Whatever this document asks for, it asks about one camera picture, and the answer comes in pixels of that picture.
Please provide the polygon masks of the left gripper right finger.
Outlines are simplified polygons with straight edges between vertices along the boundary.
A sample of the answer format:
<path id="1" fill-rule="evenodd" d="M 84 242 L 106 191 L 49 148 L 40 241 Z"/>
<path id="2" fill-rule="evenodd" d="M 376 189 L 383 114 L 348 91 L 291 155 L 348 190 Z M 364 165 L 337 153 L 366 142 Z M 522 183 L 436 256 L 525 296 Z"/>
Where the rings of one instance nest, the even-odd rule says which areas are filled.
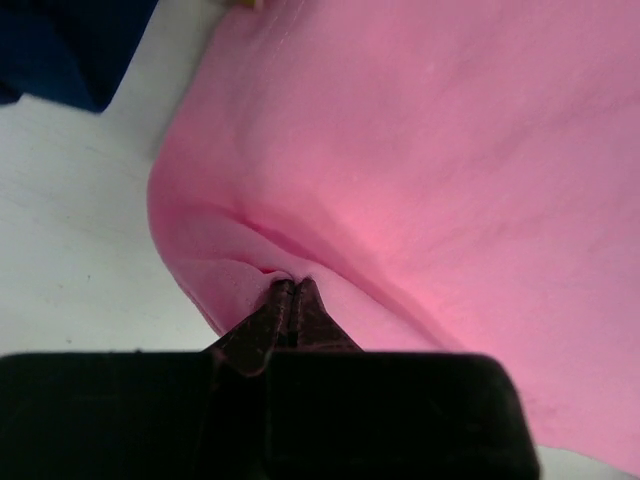
<path id="1" fill-rule="evenodd" d="M 305 278 L 295 288 L 289 316 L 289 346 L 309 351 L 362 351 L 328 314 L 312 278 Z"/>

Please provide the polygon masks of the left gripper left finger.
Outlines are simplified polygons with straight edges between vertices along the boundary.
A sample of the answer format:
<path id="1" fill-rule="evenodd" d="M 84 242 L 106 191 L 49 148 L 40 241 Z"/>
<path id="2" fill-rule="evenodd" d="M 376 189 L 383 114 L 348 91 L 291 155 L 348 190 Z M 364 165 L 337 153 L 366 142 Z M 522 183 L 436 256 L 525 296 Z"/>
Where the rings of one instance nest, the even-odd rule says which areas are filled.
<path id="1" fill-rule="evenodd" d="M 293 281 L 276 280 L 259 297 L 258 308 L 209 346 L 216 365 L 228 365 L 240 375 L 258 375 L 286 327 L 293 300 Z"/>

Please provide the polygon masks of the pink t shirt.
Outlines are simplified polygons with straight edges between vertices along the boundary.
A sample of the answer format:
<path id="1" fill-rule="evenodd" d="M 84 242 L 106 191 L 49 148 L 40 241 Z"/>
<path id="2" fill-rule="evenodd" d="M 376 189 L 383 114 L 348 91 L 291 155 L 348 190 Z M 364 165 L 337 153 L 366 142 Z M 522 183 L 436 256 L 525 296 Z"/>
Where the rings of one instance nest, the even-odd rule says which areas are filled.
<path id="1" fill-rule="evenodd" d="M 488 354 L 537 443 L 638 474 L 637 2 L 234 9 L 148 215 L 218 333 L 311 277 L 361 346 Z"/>

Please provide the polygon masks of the folded blue printed t shirt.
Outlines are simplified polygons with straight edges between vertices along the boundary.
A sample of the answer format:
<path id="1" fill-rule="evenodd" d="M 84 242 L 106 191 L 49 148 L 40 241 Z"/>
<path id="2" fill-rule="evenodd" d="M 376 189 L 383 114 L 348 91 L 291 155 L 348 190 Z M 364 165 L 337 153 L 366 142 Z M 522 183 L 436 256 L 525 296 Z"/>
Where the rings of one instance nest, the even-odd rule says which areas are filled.
<path id="1" fill-rule="evenodd" d="M 1 3 L 1 104 L 24 95 L 101 113 L 111 103 L 155 0 Z"/>

